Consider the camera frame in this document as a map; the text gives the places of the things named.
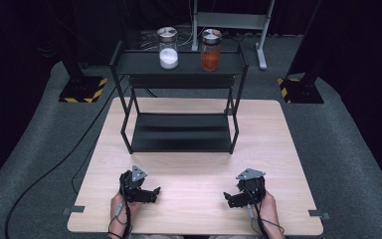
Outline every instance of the glass jar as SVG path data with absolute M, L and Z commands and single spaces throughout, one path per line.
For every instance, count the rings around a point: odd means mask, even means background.
M 207 29 L 202 36 L 201 67 L 206 72 L 214 72 L 219 67 L 222 34 L 219 30 Z
M 178 32 L 172 27 L 164 27 L 157 30 L 157 36 L 160 66 L 167 70 L 176 68 L 178 66 L 178 51 L 176 49 Z

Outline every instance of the yellow and black hazard tape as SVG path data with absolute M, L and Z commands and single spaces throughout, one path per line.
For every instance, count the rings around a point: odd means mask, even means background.
M 65 98 L 60 98 L 60 102 L 65 102 L 65 103 L 95 103 L 95 102 L 97 102 L 98 98 L 101 96 L 101 93 L 103 92 L 103 88 L 104 88 L 104 85 L 106 84 L 106 82 L 107 82 L 107 79 L 101 79 L 95 93 L 90 97 L 87 97 L 87 98 L 85 98 L 85 97 L 65 97 Z
M 287 80 L 293 81 L 293 82 L 300 82 L 300 80 L 298 80 L 298 79 L 287 79 Z M 291 103 L 291 100 L 289 98 L 289 91 L 287 89 L 285 80 L 284 79 L 278 79 L 278 83 L 279 83 L 279 86 L 281 88 L 282 97 L 284 98 L 285 102 Z

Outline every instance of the jar lid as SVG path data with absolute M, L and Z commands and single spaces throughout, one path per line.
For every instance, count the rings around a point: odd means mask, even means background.
M 159 42 L 169 43 L 175 42 L 178 32 L 173 27 L 164 27 L 157 30 L 157 39 Z
M 203 43 L 216 45 L 220 43 L 222 34 L 216 29 L 207 29 L 203 32 Z

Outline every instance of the white powder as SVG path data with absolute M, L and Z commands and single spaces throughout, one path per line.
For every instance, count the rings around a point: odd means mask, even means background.
M 171 48 L 160 51 L 160 66 L 164 69 L 173 69 L 178 66 L 178 53 Z

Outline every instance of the jar with white contents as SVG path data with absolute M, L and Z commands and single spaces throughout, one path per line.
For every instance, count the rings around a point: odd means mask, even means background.
M 178 32 L 172 27 L 164 27 L 157 31 L 159 41 L 160 66 L 170 70 L 178 66 L 178 51 L 176 49 L 176 39 Z

